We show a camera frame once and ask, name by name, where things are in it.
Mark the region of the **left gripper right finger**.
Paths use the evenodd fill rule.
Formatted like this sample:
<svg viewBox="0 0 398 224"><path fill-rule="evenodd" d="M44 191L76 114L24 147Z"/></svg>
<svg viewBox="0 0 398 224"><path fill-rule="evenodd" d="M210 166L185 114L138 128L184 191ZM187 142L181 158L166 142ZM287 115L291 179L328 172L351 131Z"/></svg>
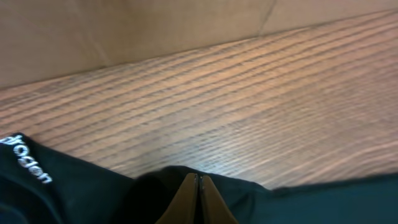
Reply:
<svg viewBox="0 0 398 224"><path fill-rule="evenodd" d="M238 224L212 179L200 179L200 197L204 224Z"/></svg>

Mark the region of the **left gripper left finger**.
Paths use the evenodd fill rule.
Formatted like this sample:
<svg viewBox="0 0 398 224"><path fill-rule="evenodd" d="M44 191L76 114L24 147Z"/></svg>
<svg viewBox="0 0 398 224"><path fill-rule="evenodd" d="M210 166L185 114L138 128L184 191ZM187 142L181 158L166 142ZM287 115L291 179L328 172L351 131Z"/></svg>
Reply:
<svg viewBox="0 0 398 224"><path fill-rule="evenodd" d="M166 211L156 224L192 224L195 219L198 194L198 175L186 175Z"/></svg>

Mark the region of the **black polo shirt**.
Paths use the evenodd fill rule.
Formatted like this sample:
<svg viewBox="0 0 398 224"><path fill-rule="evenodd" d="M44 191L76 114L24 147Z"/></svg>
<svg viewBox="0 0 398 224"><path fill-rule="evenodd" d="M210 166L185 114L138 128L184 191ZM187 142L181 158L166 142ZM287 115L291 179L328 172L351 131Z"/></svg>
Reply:
<svg viewBox="0 0 398 224"><path fill-rule="evenodd" d="M34 142L1 139L2 223L156 223L186 175L209 176L239 223L396 223L397 174L269 190L169 166L132 179Z"/></svg>

